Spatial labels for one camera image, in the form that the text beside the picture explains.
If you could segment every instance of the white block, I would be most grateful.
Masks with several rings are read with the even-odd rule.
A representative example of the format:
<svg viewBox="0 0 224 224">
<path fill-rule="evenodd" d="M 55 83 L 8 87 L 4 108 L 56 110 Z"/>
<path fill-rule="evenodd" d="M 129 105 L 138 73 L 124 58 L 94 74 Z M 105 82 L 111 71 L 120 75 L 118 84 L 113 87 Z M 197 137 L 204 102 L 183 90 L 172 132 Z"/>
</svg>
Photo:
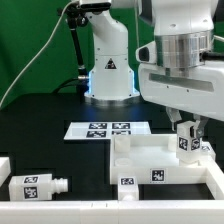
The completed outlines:
<svg viewBox="0 0 224 224">
<path fill-rule="evenodd" d="M 0 158 L 0 187 L 11 173 L 9 158 Z"/>
<path fill-rule="evenodd" d="M 82 202 L 81 224 L 118 224 L 117 201 Z"/>
<path fill-rule="evenodd" d="M 52 194 L 67 191 L 68 181 L 52 180 L 52 174 L 15 176 L 9 183 L 11 201 L 52 200 Z"/>
<path fill-rule="evenodd" d="M 118 177 L 118 200 L 119 201 L 138 201 L 139 189 L 135 176 L 119 175 Z"/>
<path fill-rule="evenodd" d="M 129 152 L 131 148 L 131 139 L 128 135 L 118 135 L 114 137 L 114 146 L 116 152 Z"/>
</svg>

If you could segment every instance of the green wall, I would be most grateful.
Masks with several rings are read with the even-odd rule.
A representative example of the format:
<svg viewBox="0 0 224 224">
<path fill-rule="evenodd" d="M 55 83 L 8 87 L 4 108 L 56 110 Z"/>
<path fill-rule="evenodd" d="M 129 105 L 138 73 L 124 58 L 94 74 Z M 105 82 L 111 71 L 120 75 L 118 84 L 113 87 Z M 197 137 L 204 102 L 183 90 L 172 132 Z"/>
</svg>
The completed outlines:
<svg viewBox="0 0 224 224">
<path fill-rule="evenodd" d="M 0 1 L 0 97 L 18 73 L 49 38 L 57 20 L 56 9 L 68 0 L 1 0 Z M 112 15 L 129 29 L 129 61 L 137 71 L 135 60 L 136 30 L 133 9 L 113 10 Z M 140 45 L 153 40 L 153 29 L 139 21 Z M 224 36 L 224 24 L 216 24 L 215 32 Z M 93 67 L 91 27 L 78 30 L 86 67 Z M 224 51 L 223 44 L 216 44 Z M 64 80 L 77 75 L 77 63 L 70 32 L 61 23 L 52 43 L 19 80 L 7 98 L 7 103 L 26 93 L 48 93 Z"/>
</svg>

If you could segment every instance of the white plastic housing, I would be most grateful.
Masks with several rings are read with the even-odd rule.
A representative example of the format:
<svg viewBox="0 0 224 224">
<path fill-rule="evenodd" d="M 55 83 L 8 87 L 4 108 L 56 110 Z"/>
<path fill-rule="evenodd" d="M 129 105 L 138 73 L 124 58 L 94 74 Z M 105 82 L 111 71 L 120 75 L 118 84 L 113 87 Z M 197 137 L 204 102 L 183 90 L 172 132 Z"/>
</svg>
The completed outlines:
<svg viewBox="0 0 224 224">
<path fill-rule="evenodd" d="M 153 74 L 160 78 L 153 79 Z M 144 100 L 224 121 L 223 62 L 206 61 L 176 82 L 172 78 L 167 83 L 165 74 L 165 69 L 156 65 L 140 65 L 139 86 Z"/>
<path fill-rule="evenodd" d="M 152 0 L 155 35 L 199 33 L 214 28 L 218 0 Z"/>
<path fill-rule="evenodd" d="M 9 184 L 11 201 L 52 200 L 52 194 L 68 191 L 68 181 L 52 180 L 51 174 L 14 176 Z"/>
<path fill-rule="evenodd" d="M 94 37 L 95 66 L 89 73 L 89 92 L 97 100 L 125 100 L 139 96 L 128 64 L 128 31 L 110 16 L 88 13 Z"/>
</svg>

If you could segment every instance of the black platform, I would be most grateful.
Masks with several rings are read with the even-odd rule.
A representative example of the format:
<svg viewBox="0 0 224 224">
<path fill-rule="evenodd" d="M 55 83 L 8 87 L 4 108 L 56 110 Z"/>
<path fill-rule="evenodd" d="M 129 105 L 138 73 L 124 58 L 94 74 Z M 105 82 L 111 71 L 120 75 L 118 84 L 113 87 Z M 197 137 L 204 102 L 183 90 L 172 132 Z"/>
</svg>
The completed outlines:
<svg viewBox="0 0 224 224">
<path fill-rule="evenodd" d="M 183 119 L 192 116 L 184 113 Z M 109 140 L 65 143 L 70 122 L 148 121 L 152 133 L 172 133 L 165 108 L 143 102 L 124 108 L 102 109 L 86 105 L 75 94 L 29 94 L 0 112 L 0 156 L 9 156 L 14 175 L 52 173 L 68 178 L 69 193 L 54 200 L 116 200 L 116 186 L 109 184 Z M 216 148 L 224 166 L 224 125 L 210 121 L 206 139 Z M 0 200 L 9 200 L 8 183 Z M 206 185 L 139 186 L 140 199 L 212 199 Z"/>
</svg>

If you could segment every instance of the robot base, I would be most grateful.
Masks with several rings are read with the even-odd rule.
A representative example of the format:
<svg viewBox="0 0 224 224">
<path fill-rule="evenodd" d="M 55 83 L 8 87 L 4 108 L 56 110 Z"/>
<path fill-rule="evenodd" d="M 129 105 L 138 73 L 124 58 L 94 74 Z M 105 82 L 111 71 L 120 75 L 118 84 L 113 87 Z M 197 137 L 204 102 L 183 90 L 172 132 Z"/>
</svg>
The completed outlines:
<svg viewBox="0 0 224 224">
<path fill-rule="evenodd" d="M 99 107 L 124 107 L 130 104 L 136 104 L 141 102 L 140 94 L 135 94 L 129 98 L 121 100 L 106 100 L 106 99 L 96 99 L 91 95 L 85 94 L 85 102 Z"/>
</svg>

